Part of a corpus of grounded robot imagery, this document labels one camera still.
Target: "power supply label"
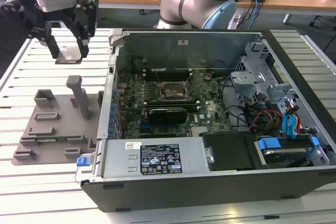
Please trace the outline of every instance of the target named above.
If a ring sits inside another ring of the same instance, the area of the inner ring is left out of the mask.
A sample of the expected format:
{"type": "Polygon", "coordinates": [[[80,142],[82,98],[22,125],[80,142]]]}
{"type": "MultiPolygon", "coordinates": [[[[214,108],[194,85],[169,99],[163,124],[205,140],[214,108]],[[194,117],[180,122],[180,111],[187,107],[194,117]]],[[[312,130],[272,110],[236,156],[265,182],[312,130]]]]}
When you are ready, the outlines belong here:
{"type": "Polygon", "coordinates": [[[181,173],[178,144],[141,145],[140,172],[142,175],[181,173]]]}

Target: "blue cable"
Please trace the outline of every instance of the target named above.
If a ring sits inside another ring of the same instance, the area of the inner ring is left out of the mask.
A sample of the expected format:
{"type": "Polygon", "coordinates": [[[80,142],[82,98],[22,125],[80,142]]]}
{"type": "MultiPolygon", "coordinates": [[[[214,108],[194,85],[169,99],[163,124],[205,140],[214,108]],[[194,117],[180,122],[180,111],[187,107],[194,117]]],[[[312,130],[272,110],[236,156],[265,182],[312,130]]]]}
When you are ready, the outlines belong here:
{"type": "Polygon", "coordinates": [[[250,30],[250,28],[252,27],[252,25],[253,25],[253,23],[254,23],[254,21],[255,21],[255,19],[256,19],[258,0],[255,0],[255,2],[256,2],[256,5],[255,5],[255,7],[254,7],[253,17],[252,17],[251,23],[250,23],[250,25],[248,26],[247,30],[250,30]]]}

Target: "floor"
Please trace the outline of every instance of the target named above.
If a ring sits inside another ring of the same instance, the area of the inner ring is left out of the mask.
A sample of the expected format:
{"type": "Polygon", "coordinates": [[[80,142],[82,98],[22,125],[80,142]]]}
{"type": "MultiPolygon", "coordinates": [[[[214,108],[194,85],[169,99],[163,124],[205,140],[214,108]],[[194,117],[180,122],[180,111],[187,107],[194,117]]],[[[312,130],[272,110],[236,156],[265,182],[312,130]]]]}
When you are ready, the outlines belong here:
{"type": "MultiPolygon", "coordinates": [[[[145,10],[145,15],[140,15],[138,10],[129,9],[101,9],[99,13],[98,27],[123,27],[123,28],[152,28],[159,20],[158,10],[145,10]]],[[[293,15],[290,24],[282,23],[284,15],[260,14],[253,25],[255,30],[263,29],[293,29],[301,34],[309,35],[310,38],[321,48],[324,49],[329,40],[335,35],[333,31],[336,27],[336,19],[325,17],[330,20],[316,20],[314,27],[309,23],[313,16],[293,15]]],[[[7,67],[19,51],[24,42],[15,34],[10,23],[0,16],[0,77],[4,74],[7,67]]],[[[331,60],[336,60],[336,40],[326,50],[326,54],[331,60]]]]}

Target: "desk leg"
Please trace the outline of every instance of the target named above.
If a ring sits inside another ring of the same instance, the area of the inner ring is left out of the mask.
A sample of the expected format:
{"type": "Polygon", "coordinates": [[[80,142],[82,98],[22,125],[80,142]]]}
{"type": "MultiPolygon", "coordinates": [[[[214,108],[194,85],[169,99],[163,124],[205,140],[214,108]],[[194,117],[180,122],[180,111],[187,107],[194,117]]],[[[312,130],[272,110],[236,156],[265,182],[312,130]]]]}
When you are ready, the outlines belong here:
{"type": "Polygon", "coordinates": [[[291,14],[286,14],[284,20],[282,21],[284,24],[289,24],[290,18],[292,17],[291,14]]]}

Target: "motherboard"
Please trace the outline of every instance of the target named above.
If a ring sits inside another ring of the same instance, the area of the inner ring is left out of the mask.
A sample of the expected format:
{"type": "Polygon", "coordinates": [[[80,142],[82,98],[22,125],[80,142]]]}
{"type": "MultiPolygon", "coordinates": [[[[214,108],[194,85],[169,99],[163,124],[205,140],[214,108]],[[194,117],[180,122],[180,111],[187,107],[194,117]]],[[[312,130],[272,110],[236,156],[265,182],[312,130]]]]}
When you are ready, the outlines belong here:
{"type": "Polygon", "coordinates": [[[229,131],[219,98],[225,79],[204,70],[180,74],[121,70],[112,90],[109,137],[188,137],[229,131]]]}

